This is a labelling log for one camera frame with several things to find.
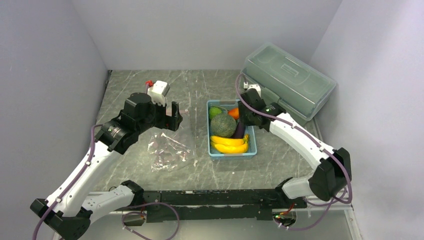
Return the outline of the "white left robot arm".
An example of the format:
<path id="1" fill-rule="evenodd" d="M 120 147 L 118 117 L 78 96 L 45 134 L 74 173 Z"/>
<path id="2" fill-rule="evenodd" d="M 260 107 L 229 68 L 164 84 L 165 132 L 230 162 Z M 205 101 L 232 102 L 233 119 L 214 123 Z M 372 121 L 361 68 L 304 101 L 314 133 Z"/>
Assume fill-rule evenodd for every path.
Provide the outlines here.
<path id="1" fill-rule="evenodd" d="M 167 106 L 153 101 L 147 93 L 130 95 L 119 114 L 91 130 L 87 154 L 63 184 L 47 198 L 33 201 L 30 209 L 64 240 L 77 240 L 96 220 L 109 212 L 128 207 L 139 209 L 145 202 L 144 189 L 131 180 L 115 190 L 94 198 L 88 195 L 109 169 L 139 136 L 151 128 L 176 131 L 183 118 L 179 104 L 172 102 L 171 115 Z"/>

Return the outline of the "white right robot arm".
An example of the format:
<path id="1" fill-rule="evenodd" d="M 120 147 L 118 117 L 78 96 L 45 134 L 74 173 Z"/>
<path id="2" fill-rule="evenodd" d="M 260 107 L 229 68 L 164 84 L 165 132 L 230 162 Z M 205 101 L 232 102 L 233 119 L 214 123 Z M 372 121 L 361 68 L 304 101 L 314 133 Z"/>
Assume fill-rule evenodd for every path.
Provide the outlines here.
<path id="1" fill-rule="evenodd" d="M 279 104 L 266 104 L 256 89 L 250 88 L 239 97 L 239 116 L 246 126 L 257 126 L 279 137 L 296 150 L 313 172 L 304 177 L 289 178 L 275 194 L 276 203 L 289 207 L 296 198 L 316 196 L 328 202 L 351 181 L 350 154 L 334 149 L 311 135 Z"/>

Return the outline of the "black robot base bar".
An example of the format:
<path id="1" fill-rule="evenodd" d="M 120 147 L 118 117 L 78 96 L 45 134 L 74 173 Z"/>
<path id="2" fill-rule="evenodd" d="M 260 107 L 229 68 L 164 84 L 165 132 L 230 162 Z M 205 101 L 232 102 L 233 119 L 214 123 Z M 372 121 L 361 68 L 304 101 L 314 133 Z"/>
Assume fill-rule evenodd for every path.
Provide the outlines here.
<path id="1" fill-rule="evenodd" d="M 305 209 L 298 197 L 289 199 L 280 189 L 146 190 L 148 223 L 180 220 L 256 219 L 271 221 L 278 212 Z"/>

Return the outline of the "orange mango fruit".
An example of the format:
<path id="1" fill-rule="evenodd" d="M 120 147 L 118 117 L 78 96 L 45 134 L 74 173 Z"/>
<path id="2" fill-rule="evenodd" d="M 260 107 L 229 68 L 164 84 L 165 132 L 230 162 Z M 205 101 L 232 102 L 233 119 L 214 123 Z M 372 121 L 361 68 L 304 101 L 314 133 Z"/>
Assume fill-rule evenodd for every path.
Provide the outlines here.
<path id="1" fill-rule="evenodd" d="M 233 108 L 231 110 L 227 111 L 227 114 L 230 115 L 231 117 L 233 117 L 235 120 L 238 120 L 240 118 L 240 114 L 239 114 L 239 108 Z"/>

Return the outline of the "clear zip top bag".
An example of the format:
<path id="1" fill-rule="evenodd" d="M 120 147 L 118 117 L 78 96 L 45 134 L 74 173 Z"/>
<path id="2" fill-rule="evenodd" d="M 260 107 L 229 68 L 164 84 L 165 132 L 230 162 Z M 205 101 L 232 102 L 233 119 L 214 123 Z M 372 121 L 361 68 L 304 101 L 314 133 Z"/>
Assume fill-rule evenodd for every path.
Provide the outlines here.
<path id="1" fill-rule="evenodd" d="M 154 129 L 147 147 L 152 158 L 151 171 L 174 172 L 195 163 L 195 140 L 190 111 L 180 111 L 182 122 L 178 130 Z"/>

